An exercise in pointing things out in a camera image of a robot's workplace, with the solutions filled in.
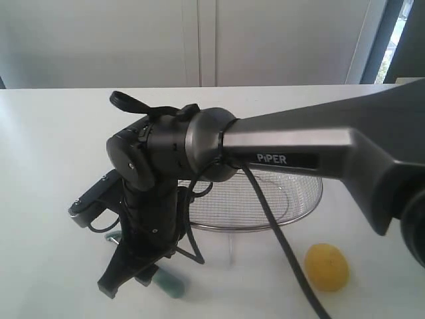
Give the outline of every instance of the lemon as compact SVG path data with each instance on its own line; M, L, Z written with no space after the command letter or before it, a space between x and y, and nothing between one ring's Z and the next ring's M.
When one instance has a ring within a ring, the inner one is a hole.
M316 244L309 248L304 267L314 287L320 291L337 291L349 279L347 260L337 247Z

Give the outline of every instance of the wire mesh basket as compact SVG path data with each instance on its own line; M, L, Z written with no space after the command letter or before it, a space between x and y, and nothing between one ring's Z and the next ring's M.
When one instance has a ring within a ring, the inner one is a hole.
M279 225L286 225L310 214L323 192L319 177L252 170ZM189 181L180 181L188 186ZM209 182L199 181L194 191L202 192ZM269 222L245 174L237 172L211 192L195 198L189 207L191 225L206 231L245 233L269 229Z

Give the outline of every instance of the white table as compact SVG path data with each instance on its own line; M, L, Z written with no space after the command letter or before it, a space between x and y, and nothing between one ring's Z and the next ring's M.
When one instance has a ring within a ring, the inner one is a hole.
M152 105L220 106L238 117L287 110L388 86L141 88ZM79 228L67 209L112 168L107 138L138 119L108 102L111 89L0 90L1 318L315 318L271 231L195 231L206 265L176 255L161 261L189 282L181 300L131 280L114 300L96 281L115 249ZM104 224L112 216L104 217ZM380 237L339 181L324 180L319 207L284 227L302 262L309 246L338 246L351 265L347 287L317 295L333 318L423 318L425 270L393 221Z

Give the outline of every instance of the yellow lemon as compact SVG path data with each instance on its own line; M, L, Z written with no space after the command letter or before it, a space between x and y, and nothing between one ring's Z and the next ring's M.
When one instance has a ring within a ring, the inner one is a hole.
M304 259L304 267L314 287L321 291L337 291L349 279L349 267L337 247L316 244L310 247Z

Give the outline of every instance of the robotic arm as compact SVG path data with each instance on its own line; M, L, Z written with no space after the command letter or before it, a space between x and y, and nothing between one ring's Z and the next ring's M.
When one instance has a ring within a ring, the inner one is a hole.
M107 143L115 170L70 208L87 227L105 209L119 215L123 239L100 289L118 287L190 235L178 179L226 181L251 168L340 179L371 227L384 235L392 218L425 266L425 80L348 100L236 119L222 108L150 108L121 92L111 102L146 114Z

